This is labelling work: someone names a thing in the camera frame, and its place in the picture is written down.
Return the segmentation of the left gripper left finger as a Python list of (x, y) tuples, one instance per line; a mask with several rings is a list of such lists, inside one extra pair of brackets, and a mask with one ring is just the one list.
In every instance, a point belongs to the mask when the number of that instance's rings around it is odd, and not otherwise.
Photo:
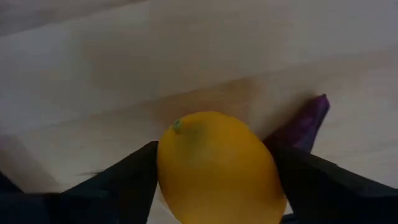
[(157, 141), (62, 193), (61, 224), (146, 224), (157, 186)]

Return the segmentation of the yellow lemon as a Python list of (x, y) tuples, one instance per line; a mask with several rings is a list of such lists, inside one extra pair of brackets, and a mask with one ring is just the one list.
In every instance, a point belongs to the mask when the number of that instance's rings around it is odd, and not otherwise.
[(279, 224), (287, 199), (275, 162), (240, 120), (199, 112), (159, 140), (161, 193), (181, 224)]

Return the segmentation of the small purple eggplant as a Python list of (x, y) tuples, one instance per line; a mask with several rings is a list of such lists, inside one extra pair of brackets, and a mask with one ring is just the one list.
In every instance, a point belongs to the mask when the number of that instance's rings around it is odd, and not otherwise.
[(308, 100), (282, 127), (263, 140), (268, 149), (271, 144), (282, 144), (311, 153), (317, 133), (330, 109), (326, 94)]

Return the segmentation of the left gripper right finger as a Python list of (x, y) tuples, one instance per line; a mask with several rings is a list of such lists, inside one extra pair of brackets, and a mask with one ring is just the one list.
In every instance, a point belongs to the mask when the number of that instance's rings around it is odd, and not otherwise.
[(299, 149), (270, 151), (300, 224), (398, 224), (398, 189)]

